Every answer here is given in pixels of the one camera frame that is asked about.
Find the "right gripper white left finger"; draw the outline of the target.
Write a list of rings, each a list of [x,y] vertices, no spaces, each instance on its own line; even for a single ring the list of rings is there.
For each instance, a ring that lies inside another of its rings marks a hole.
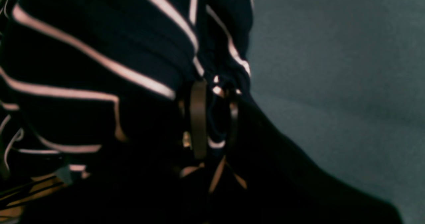
[[[183,86],[179,93],[179,111],[183,122],[182,144],[190,148],[197,161],[208,152],[207,82],[202,79]]]

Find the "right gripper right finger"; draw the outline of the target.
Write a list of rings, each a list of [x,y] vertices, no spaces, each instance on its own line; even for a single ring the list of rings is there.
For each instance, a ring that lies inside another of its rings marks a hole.
[[[246,181],[258,224],[401,224],[398,210],[333,177],[282,134],[257,106],[229,96],[230,167]]]

